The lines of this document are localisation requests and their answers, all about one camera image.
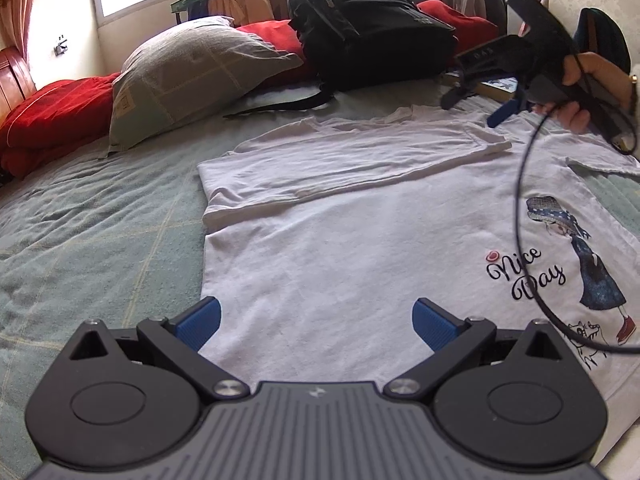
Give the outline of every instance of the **hand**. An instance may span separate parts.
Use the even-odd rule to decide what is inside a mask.
[[[587,74],[593,75],[602,83],[604,88],[620,101],[620,105],[625,110],[631,109],[632,83],[624,71],[593,52],[578,54],[578,58]],[[562,84],[565,86],[574,85],[580,81],[581,77],[582,72],[575,57],[565,57]],[[544,106],[536,105],[534,110],[541,115],[546,115],[554,106],[556,106],[555,103],[547,103]],[[580,110],[580,105],[577,102],[571,102],[556,110],[554,118],[562,124],[563,128],[571,130],[574,134],[583,134],[591,122],[591,114],[587,110]]]

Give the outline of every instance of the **white logo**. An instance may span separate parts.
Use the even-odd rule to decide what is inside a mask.
[[[322,388],[320,388],[320,386],[316,386],[315,390],[309,390],[309,395],[312,397],[315,397],[316,399],[319,399],[320,397],[324,396],[325,393],[326,393],[326,390],[323,390]]]

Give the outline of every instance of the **blue dress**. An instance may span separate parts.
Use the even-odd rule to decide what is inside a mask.
[[[590,310],[609,310],[626,303],[617,283],[607,272],[600,257],[596,263],[593,251],[578,235],[571,235],[571,245],[580,259],[584,292],[580,303]]]

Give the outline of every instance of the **green bedsheet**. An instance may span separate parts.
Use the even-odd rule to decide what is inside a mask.
[[[312,91],[274,92],[238,108]],[[311,113],[213,117],[109,158],[101,158],[102,139],[0,189],[0,480],[22,478],[37,466],[24,407],[84,319],[134,326],[199,299],[206,207],[199,162],[309,114],[368,119],[399,106],[435,105],[439,94],[434,82],[406,82],[340,95]],[[580,174],[640,235],[640,182]]]

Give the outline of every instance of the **gray pillow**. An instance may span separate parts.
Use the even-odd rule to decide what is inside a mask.
[[[302,65],[254,34],[210,16],[138,47],[113,82],[110,152],[215,113],[265,79]]]

